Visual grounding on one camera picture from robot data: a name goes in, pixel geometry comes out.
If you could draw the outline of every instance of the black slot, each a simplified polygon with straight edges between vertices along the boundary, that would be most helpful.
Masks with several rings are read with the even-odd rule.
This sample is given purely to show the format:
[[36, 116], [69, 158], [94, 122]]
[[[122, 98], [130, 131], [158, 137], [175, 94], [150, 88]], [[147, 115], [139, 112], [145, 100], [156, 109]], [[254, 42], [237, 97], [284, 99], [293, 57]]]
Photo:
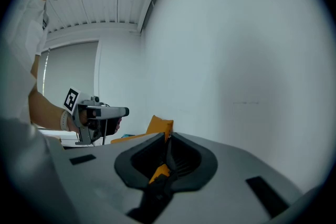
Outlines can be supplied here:
[[271, 218], [281, 214], [289, 207], [260, 176], [249, 178], [246, 183], [253, 190]]
[[88, 162], [88, 161], [90, 161], [92, 159], [95, 159], [95, 158], [96, 157], [94, 157], [92, 154], [89, 154], [89, 155], [84, 155], [84, 156], [72, 158], [72, 159], [70, 159], [70, 161], [71, 161], [72, 165], [76, 165], [76, 164]]

